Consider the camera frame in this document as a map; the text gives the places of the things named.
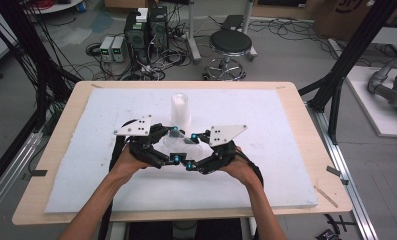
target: cardboard box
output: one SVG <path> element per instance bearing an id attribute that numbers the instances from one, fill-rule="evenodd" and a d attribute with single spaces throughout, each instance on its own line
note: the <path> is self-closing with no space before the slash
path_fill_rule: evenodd
<path id="1" fill-rule="evenodd" d="M 314 19 L 315 13 L 307 11 L 306 8 L 260 5 L 258 0 L 254 1 L 251 16 L 269 18 L 293 18 Z"/>
<path id="2" fill-rule="evenodd" d="M 158 0 L 105 0 L 107 8 L 145 8 L 151 7 Z"/>
<path id="3" fill-rule="evenodd" d="M 369 0 L 324 1 L 316 15 L 313 29 L 321 37 L 350 40 L 371 9 Z"/>
<path id="4" fill-rule="evenodd" d="M 307 0 L 305 3 L 305 9 L 309 12 L 318 12 L 325 0 Z"/>

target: wrist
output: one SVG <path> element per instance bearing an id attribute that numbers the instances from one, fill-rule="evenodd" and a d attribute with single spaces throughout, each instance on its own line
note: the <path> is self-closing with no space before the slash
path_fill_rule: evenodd
<path id="1" fill-rule="evenodd" d="M 121 186 L 121 185 L 127 183 L 132 178 L 132 176 L 135 172 L 136 171 L 133 171 L 130 169 L 127 171 L 113 169 L 108 173 L 107 177 L 109 178 L 110 181 Z"/>
<path id="2" fill-rule="evenodd" d="M 248 174 L 246 174 L 246 177 L 243 179 L 242 184 L 244 184 L 246 188 L 262 186 L 260 179 L 252 170 L 249 171 Z"/>

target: cup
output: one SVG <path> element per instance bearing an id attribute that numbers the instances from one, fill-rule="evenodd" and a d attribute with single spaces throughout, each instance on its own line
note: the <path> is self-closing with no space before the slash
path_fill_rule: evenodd
<path id="1" fill-rule="evenodd" d="M 191 121 L 188 95 L 185 93 L 173 95 L 171 99 L 171 125 L 185 131 L 185 134 L 189 136 L 191 134 Z"/>

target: table leg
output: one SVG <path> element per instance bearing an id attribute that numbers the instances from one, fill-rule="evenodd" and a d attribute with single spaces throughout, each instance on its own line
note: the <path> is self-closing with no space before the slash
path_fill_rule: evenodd
<path id="1" fill-rule="evenodd" d="M 251 12 L 252 12 L 252 7 L 254 5 L 253 0 L 248 0 L 247 5 L 245 7 L 245 13 L 244 13 L 244 25 L 242 26 L 242 32 L 247 34 L 248 32 L 248 25 L 250 24 L 250 18 L 251 18 Z M 251 51 L 248 54 L 250 60 L 252 61 L 255 57 L 257 57 L 257 52 L 255 51 L 254 47 L 251 47 Z"/>
<path id="2" fill-rule="evenodd" d="M 201 61 L 201 55 L 194 39 L 194 0 L 189 0 L 189 32 L 186 33 L 186 38 L 194 63 Z"/>

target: human hand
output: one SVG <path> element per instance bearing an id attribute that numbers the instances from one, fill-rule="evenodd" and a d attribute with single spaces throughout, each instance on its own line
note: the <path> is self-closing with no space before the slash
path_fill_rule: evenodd
<path id="1" fill-rule="evenodd" d="M 134 173 L 146 167 L 151 167 L 151 165 L 137 160 L 130 154 L 129 145 L 127 144 L 117 159 L 117 162 L 114 164 L 114 167 L 111 169 L 110 174 L 125 184 Z"/>
<path id="2" fill-rule="evenodd" d="M 241 147 L 236 146 L 236 151 L 242 152 Z M 248 162 L 240 156 L 235 156 L 235 159 L 233 159 L 229 165 L 220 168 L 220 170 L 225 171 L 230 176 L 238 179 L 245 186 L 255 184 L 256 180 L 258 184 L 260 184 L 253 169 L 249 166 Z"/>

